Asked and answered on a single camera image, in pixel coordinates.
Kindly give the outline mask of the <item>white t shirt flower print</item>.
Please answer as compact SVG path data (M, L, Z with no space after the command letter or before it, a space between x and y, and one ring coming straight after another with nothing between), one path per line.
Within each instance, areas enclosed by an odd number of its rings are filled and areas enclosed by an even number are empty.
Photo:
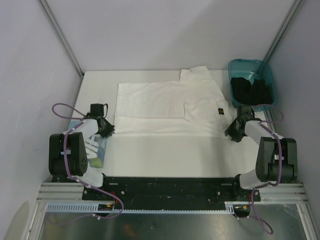
M206 66L182 69L179 80L118 85L118 135L222 138L231 122L229 103Z

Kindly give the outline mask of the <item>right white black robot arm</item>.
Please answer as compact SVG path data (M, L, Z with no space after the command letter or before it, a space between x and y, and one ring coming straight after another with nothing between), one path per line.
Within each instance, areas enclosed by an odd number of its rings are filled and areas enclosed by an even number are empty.
M231 196L237 201L247 197L249 190L290 184L298 178L296 140L277 134L265 123L255 117L251 106L241 105L237 108L237 117L224 132L235 143L249 137L258 144L255 168L236 176L238 183L230 188Z

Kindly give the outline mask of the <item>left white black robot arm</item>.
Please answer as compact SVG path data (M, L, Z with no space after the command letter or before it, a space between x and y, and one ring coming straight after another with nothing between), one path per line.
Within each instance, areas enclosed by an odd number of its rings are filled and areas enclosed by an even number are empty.
M110 196L111 188L104 184L104 175L90 166L93 156L90 143L94 137L110 137L115 126L107 121L108 104L92 103L84 114L65 103L56 103L51 110L59 118L75 122L76 125L63 133L49 137L48 169L52 176L64 176L72 181L93 188L93 194L100 200Z

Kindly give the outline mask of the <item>folded blue printed t shirt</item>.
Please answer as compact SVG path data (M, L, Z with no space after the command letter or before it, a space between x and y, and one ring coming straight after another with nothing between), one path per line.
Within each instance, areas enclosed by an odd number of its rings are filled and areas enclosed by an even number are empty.
M113 133L113 129L104 122L97 119L72 120L68 130L68 140L75 139L79 145L82 155L86 154L88 164L92 168L102 169L105 162L108 137Z

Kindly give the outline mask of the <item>black t shirt in bin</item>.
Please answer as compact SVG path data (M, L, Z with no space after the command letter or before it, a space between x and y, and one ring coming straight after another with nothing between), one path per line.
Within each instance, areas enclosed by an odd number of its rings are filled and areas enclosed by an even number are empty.
M254 79L251 83L243 77L233 77L230 83L233 96L240 104L256 106L274 102L264 79Z

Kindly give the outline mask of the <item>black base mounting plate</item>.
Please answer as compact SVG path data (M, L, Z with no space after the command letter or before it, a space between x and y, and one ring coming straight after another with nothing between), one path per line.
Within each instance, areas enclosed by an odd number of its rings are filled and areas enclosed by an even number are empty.
M240 187L239 177L111 177L104 176L101 190L122 201L135 196L205 197L218 201L247 201L252 191Z

